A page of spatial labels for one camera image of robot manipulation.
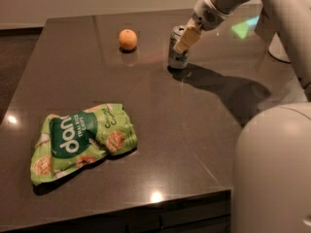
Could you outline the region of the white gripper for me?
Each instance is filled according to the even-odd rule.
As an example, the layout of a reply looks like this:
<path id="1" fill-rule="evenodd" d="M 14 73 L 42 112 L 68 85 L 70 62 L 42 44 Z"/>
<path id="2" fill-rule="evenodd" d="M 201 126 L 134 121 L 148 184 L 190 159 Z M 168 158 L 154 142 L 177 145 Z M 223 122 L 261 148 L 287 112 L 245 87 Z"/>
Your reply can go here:
<path id="1" fill-rule="evenodd" d="M 201 38 L 201 33 L 198 31 L 214 30 L 229 15 L 225 0 L 198 0 L 193 8 L 192 17 L 186 24 L 186 29 L 173 47 L 174 51 L 177 53 L 188 51 Z"/>

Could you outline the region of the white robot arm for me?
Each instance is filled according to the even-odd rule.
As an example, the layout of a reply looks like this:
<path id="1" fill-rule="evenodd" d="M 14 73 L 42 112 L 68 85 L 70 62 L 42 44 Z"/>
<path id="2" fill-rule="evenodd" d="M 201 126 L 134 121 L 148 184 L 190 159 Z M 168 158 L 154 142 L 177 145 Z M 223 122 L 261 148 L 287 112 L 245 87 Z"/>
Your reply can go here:
<path id="1" fill-rule="evenodd" d="M 250 0 L 198 0 L 174 49 L 188 50 Z M 311 0 L 260 0 L 257 31 L 290 71 L 260 77 L 279 93 L 237 140 L 231 191 L 232 233 L 311 233 Z"/>

